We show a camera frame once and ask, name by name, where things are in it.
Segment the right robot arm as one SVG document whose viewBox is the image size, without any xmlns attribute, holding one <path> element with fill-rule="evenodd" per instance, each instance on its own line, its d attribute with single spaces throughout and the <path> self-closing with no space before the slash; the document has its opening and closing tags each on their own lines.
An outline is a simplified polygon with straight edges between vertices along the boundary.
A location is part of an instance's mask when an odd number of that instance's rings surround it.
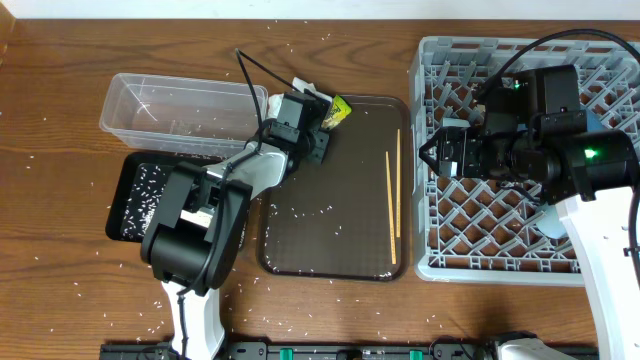
<svg viewBox="0 0 640 360">
<path fill-rule="evenodd" d="M 639 356 L 639 160 L 621 130 L 591 131 L 572 65 L 514 74 L 479 127 L 441 126 L 418 150 L 439 177 L 535 182 L 574 247 L 603 359 Z"/>
</svg>

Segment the white paper napkin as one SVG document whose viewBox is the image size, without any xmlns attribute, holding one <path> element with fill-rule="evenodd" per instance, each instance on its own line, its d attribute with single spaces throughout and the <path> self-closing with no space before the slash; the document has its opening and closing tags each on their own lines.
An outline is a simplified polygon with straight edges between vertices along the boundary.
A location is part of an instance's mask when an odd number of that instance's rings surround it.
<svg viewBox="0 0 640 360">
<path fill-rule="evenodd" d="M 332 107 L 333 105 L 333 98 L 329 95 L 326 95 L 320 91 L 318 91 L 315 87 L 315 85 L 313 83 L 308 83 L 298 77 L 295 77 L 293 79 L 292 84 L 294 85 L 294 87 L 297 90 L 301 90 L 303 93 L 307 94 L 307 95 L 316 95 L 318 98 L 320 98 L 325 104 L 328 105 L 329 108 Z M 276 95 L 271 95 L 268 99 L 268 106 L 267 106 L 267 118 L 276 118 L 282 102 L 284 99 L 284 94 L 276 94 Z"/>
</svg>

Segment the yellow snack packet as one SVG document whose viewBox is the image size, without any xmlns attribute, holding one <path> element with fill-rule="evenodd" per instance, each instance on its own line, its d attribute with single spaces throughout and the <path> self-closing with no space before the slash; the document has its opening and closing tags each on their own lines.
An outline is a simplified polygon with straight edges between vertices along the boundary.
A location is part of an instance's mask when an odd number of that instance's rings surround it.
<svg viewBox="0 0 640 360">
<path fill-rule="evenodd" d="M 321 128 L 330 131 L 337 127 L 352 112 L 351 106 L 339 95 L 333 97 L 331 108 L 323 120 Z"/>
</svg>

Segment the dark blue plate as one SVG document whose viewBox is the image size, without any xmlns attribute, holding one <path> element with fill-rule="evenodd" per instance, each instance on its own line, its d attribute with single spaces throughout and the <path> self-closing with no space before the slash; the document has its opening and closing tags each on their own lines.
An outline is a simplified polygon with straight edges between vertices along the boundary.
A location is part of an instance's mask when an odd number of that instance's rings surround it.
<svg viewBox="0 0 640 360">
<path fill-rule="evenodd" d="M 597 131 L 602 131 L 602 130 L 606 130 L 607 129 L 607 127 L 601 123 L 600 117 L 599 117 L 598 114 L 596 114 L 595 112 L 593 112 L 590 109 L 586 109 L 585 113 L 586 113 L 586 116 L 587 116 L 587 131 L 588 132 L 597 132 Z"/>
</svg>

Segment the light blue rice bowl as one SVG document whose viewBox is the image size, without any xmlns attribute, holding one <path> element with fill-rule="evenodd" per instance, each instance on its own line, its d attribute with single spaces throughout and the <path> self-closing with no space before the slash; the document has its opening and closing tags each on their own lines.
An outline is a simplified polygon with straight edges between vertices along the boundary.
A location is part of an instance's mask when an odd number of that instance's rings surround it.
<svg viewBox="0 0 640 360">
<path fill-rule="evenodd" d="M 456 128 L 466 129 L 466 128 L 470 127 L 470 123 L 469 123 L 468 120 L 464 120 L 464 119 L 444 117 L 441 120 L 441 126 L 442 127 L 456 127 Z"/>
</svg>

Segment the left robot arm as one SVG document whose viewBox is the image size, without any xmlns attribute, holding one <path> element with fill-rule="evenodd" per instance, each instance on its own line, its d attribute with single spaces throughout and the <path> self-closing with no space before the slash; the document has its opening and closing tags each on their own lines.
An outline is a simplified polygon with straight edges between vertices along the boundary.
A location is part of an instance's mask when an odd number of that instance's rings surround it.
<svg viewBox="0 0 640 360">
<path fill-rule="evenodd" d="M 260 119 L 238 154 L 213 165 L 177 164 L 145 231 L 141 258 L 171 302 L 179 359 L 212 359 L 225 338 L 219 290 L 229 276 L 251 201 L 280 185 L 300 163 L 321 163 L 330 99 L 284 94 L 277 115 Z"/>
</svg>

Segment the small blue cup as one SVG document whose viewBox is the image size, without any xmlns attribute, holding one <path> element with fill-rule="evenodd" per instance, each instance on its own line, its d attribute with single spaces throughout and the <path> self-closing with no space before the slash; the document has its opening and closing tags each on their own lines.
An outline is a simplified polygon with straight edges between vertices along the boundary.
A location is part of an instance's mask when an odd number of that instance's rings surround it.
<svg viewBox="0 0 640 360">
<path fill-rule="evenodd" d="M 562 239 L 567 236 L 554 205 L 541 205 L 536 209 L 536 214 L 538 218 L 534 224 L 543 235 L 550 239 Z"/>
</svg>

